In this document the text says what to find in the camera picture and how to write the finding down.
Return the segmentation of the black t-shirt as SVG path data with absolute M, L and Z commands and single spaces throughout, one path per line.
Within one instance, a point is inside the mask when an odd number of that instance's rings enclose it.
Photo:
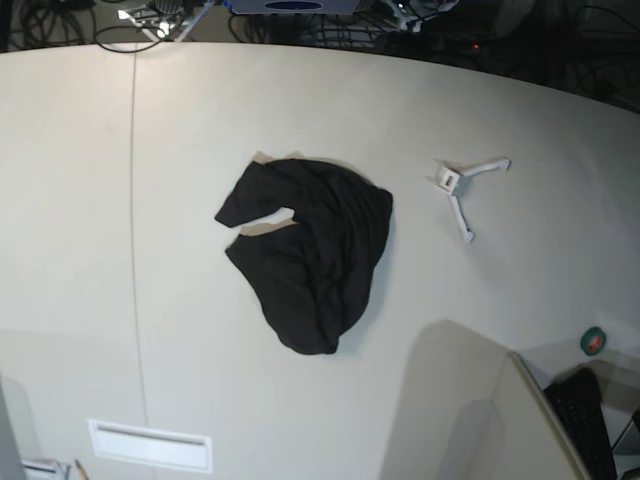
M 235 228 L 292 211 L 286 226 L 238 235 L 226 255 L 284 346 L 302 355 L 330 355 L 368 306 L 393 206 L 388 190 L 351 169 L 279 159 L 251 162 L 215 219 Z

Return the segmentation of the green tape roll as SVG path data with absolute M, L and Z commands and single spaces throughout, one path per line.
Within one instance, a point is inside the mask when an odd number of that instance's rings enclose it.
M 580 339 L 580 348 L 587 356 L 598 355 L 606 346 L 607 335 L 605 331 L 597 326 L 590 327 L 585 331 Z

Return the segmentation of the black keyboard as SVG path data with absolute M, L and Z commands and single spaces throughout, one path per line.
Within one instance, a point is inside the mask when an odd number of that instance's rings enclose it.
M 617 478 L 611 443 L 601 409 L 595 373 L 580 368 L 544 389 L 551 408 L 568 434 L 591 479 Z

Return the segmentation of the pencil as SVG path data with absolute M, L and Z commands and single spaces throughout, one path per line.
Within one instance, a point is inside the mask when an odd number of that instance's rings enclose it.
M 83 465 L 81 464 L 81 462 L 78 459 L 74 460 L 74 464 L 76 467 L 76 470 L 79 474 L 79 477 L 81 480 L 89 480 L 89 476 L 86 472 L 86 470 L 84 469 Z

